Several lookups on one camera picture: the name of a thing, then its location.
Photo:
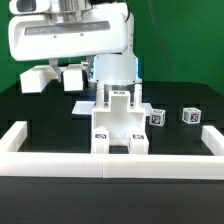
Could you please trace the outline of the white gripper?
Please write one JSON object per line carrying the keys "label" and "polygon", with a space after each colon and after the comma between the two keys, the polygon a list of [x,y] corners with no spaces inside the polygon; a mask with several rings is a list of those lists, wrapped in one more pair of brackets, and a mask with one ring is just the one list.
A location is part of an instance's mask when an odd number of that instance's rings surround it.
{"label": "white gripper", "polygon": [[59,58],[87,56],[83,69],[94,73],[90,55],[120,53],[128,47],[126,3],[91,0],[10,0],[13,18],[8,26],[9,48],[17,61],[50,59],[49,65],[62,81]]}

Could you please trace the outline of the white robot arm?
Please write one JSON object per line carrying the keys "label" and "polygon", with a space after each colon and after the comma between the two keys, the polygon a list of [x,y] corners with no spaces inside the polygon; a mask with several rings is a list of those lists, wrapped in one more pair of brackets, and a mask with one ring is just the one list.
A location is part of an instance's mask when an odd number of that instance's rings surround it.
{"label": "white robot arm", "polygon": [[47,60],[20,75],[24,93],[39,93],[56,79],[66,91],[91,82],[127,86],[139,83],[133,53],[134,18],[116,0],[10,0],[14,17],[9,48],[17,61]]}

